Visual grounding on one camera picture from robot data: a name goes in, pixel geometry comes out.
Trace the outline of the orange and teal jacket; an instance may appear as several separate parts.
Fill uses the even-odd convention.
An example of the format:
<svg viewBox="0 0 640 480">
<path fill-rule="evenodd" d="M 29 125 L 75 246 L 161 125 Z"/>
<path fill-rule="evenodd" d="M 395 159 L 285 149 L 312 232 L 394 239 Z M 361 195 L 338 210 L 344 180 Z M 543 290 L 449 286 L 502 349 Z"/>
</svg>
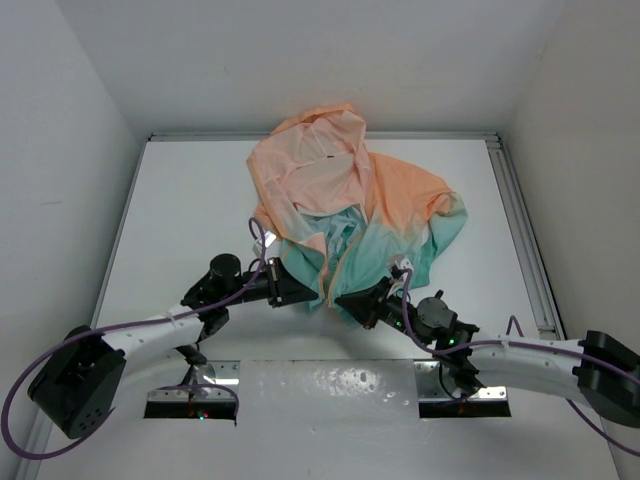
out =
<svg viewBox="0 0 640 480">
<path fill-rule="evenodd" d="M 247 159 L 255 216 L 277 235 L 284 268 L 318 294 L 312 309 L 376 285 L 396 254 L 413 265 L 411 287 L 428 285 L 468 218 L 444 179 L 369 151 L 365 134 L 351 105 L 318 107 L 283 121 Z"/>
</svg>

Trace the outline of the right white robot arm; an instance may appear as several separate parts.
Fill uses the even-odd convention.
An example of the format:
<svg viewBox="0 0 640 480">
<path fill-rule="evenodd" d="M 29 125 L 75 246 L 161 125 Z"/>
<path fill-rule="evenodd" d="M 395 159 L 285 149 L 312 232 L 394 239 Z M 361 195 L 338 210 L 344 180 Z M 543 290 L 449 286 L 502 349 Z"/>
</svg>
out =
<svg viewBox="0 0 640 480">
<path fill-rule="evenodd" d="M 441 292 L 413 305 L 393 279 L 337 298 L 366 329 L 383 322 L 443 364 L 455 386 L 472 395 L 494 386 L 543 393 L 590 407 L 626 427 L 639 425 L 639 356 L 612 336 L 590 330 L 581 340 L 489 335 L 459 320 Z"/>
</svg>

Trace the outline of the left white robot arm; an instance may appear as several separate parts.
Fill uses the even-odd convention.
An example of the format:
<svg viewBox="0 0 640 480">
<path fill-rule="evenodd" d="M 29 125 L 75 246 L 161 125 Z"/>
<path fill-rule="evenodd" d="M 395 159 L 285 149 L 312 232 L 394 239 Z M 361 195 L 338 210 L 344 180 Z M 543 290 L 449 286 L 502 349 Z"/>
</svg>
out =
<svg viewBox="0 0 640 480">
<path fill-rule="evenodd" d="M 317 299 L 279 258 L 242 271 L 232 254 L 214 257 L 209 270 L 164 315 L 72 330 L 28 387 L 29 398 L 70 439 L 93 433 L 126 389 L 210 388 L 215 372 L 199 344 L 229 320 L 232 305 L 266 301 L 277 308 Z"/>
</svg>

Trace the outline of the metal base plate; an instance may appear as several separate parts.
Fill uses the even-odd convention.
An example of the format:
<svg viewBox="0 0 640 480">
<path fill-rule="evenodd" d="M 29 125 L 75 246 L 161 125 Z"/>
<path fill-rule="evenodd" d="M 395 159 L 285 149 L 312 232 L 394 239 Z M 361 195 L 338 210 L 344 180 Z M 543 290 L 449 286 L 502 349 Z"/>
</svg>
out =
<svg viewBox="0 0 640 480">
<path fill-rule="evenodd" d="M 158 389 L 147 396 L 148 419 L 234 420 L 236 398 L 244 385 L 248 365 L 238 361 L 213 361 L 197 367 L 179 390 Z M 346 399 L 350 403 L 398 400 L 417 409 L 420 419 L 508 418 L 511 416 L 504 387 L 482 388 L 466 394 L 454 386 L 445 367 L 434 360 L 290 361 L 276 369 L 285 392 L 293 386 L 307 395 Z"/>
</svg>

